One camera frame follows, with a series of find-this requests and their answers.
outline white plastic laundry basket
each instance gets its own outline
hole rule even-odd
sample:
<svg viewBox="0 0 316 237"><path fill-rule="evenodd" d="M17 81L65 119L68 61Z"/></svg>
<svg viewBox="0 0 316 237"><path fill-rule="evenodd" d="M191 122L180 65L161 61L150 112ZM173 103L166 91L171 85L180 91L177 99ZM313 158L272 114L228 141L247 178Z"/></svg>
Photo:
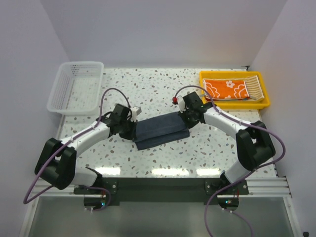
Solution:
<svg viewBox="0 0 316 237"><path fill-rule="evenodd" d="M98 109L103 63L69 62L58 70L47 109L63 115L89 115Z"/></svg>

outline yellow tray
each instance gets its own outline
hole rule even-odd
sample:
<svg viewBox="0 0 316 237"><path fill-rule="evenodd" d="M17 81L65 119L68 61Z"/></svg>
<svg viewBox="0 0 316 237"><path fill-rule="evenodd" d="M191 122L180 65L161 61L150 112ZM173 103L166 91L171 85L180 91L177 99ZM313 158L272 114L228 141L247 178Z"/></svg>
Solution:
<svg viewBox="0 0 316 237"><path fill-rule="evenodd" d="M199 73L199 83L203 87L203 79L236 79L236 78L246 78L257 76L261 90L264 95L264 99L261 101L247 101L247 100L238 100L238 101L216 101L215 103L222 109L263 109L270 105L270 100L263 83L260 72L213 72L213 71L202 71ZM208 102L205 97L203 97L203 103Z"/></svg>

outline speckled tabletop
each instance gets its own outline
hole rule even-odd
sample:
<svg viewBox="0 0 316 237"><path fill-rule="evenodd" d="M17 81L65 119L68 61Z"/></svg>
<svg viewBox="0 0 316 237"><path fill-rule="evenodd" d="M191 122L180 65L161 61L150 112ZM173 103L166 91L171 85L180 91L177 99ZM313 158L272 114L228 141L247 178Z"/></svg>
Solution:
<svg viewBox="0 0 316 237"><path fill-rule="evenodd" d="M184 85L199 85L199 72L210 69L105 69L101 93L106 88L121 89L132 106L141 106L138 120L178 111L172 105L175 92ZM223 71L241 71L221 69ZM194 89L185 89L183 94ZM116 91L106 95L103 112L115 103L125 104ZM229 110L247 121L260 119L257 110ZM95 121L98 113L88 116L64 116L59 139L71 136ZM135 144L119 136L99 142L77 159L77 167L89 166L105 177L219 177L237 160L236 142L221 130L198 124L190 137L138 151ZM256 171L251 177L276 177L273 165Z"/></svg>

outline folded cloth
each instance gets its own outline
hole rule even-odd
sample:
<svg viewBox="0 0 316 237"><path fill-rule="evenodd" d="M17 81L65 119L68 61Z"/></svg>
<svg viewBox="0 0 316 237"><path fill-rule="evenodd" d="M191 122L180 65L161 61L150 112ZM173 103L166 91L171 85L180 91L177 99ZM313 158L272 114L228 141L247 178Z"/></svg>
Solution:
<svg viewBox="0 0 316 237"><path fill-rule="evenodd" d="M244 80L203 79L204 88L215 100L248 99L249 93Z"/></svg>
<svg viewBox="0 0 316 237"><path fill-rule="evenodd" d="M189 135L178 112L174 112L139 121L136 127L137 139L134 142L138 150L143 150L187 138Z"/></svg>

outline orange floral fabric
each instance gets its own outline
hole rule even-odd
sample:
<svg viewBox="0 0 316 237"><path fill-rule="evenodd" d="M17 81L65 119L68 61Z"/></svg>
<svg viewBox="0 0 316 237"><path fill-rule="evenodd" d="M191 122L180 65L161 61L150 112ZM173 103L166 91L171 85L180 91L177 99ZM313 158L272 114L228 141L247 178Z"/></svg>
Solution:
<svg viewBox="0 0 316 237"><path fill-rule="evenodd" d="M249 98L244 80L203 79L203 83L204 88L210 93L213 99L241 100Z"/></svg>

